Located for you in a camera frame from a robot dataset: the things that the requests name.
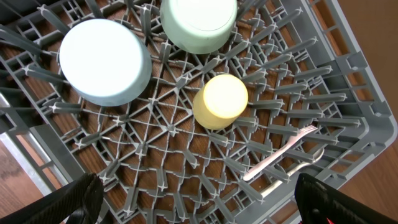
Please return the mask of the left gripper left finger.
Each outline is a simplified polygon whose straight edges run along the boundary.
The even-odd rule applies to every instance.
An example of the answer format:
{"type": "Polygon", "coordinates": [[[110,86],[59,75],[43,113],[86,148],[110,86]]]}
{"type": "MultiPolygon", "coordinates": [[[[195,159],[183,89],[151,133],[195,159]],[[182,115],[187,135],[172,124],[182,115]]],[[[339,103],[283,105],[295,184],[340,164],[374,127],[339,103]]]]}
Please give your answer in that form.
{"type": "Polygon", "coordinates": [[[96,223],[104,199],[104,186],[95,173],[48,194],[34,203],[1,218],[1,224],[96,223]]]}

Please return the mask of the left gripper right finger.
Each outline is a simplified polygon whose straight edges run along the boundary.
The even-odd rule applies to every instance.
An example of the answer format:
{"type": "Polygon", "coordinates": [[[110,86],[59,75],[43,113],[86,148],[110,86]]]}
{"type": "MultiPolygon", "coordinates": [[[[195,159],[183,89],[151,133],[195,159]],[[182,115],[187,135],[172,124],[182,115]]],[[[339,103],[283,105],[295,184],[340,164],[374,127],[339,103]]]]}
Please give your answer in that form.
{"type": "Polygon", "coordinates": [[[395,220],[363,205],[315,177],[301,173],[295,186],[302,224],[395,224],[395,220]]]}

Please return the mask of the yellow cup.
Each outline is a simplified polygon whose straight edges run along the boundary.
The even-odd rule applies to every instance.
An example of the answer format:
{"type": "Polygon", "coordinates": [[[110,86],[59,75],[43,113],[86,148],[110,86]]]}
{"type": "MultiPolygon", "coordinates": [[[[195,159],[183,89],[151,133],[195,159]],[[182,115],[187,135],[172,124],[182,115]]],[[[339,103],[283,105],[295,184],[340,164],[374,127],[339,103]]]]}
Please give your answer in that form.
{"type": "Polygon", "coordinates": [[[245,84],[230,74],[208,81],[193,99],[193,115],[204,128],[219,130],[232,124],[248,105],[245,84]]]}

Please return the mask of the small light blue bowl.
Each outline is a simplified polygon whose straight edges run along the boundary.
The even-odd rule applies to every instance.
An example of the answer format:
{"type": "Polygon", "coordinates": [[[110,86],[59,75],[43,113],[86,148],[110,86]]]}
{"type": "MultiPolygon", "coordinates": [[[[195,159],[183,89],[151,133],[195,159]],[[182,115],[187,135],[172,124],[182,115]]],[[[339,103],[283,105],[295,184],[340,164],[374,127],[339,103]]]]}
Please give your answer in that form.
{"type": "Polygon", "coordinates": [[[108,19],[90,19],[70,29],[60,46],[59,63],[73,89],[100,106],[136,99],[152,73],[152,60],[141,39],[108,19]]]}

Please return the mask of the green bowl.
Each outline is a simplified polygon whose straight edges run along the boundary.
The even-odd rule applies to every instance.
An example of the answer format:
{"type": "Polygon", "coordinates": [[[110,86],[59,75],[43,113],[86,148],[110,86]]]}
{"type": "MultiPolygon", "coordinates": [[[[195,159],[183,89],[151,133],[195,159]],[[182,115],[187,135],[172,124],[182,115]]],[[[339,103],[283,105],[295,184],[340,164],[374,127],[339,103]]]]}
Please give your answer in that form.
{"type": "Polygon", "coordinates": [[[163,0],[162,28],[178,48],[208,54],[229,39],[238,12],[236,0],[163,0]]]}

